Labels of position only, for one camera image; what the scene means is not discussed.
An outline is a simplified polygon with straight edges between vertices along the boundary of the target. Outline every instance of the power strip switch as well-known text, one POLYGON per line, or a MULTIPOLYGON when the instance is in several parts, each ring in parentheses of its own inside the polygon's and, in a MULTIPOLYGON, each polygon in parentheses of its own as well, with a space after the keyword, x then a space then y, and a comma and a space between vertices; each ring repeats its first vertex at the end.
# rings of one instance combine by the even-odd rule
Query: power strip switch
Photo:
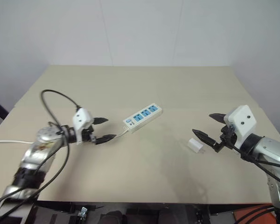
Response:
POLYGON ((133 133, 156 117, 159 117, 161 114, 162 108, 160 108, 157 104, 151 104, 124 119, 123 123, 129 129, 129 131, 133 133))

